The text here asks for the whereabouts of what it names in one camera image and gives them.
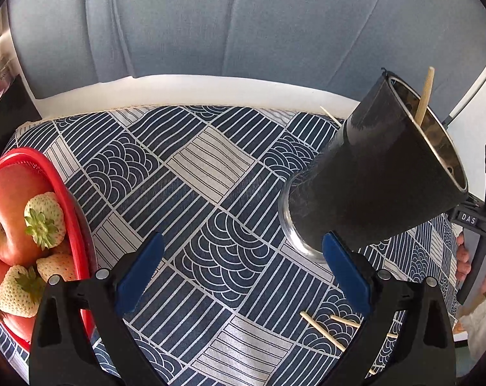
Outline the person's right hand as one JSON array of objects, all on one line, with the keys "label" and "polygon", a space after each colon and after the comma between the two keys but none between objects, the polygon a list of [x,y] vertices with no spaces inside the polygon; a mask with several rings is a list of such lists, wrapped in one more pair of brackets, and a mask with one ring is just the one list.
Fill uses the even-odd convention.
[{"label": "person's right hand", "polygon": [[[456,237],[457,251],[456,251],[456,279],[464,281],[466,276],[472,270],[471,259],[468,249],[464,244],[464,232],[461,232]],[[486,275],[481,286],[481,294],[486,296]]]}]

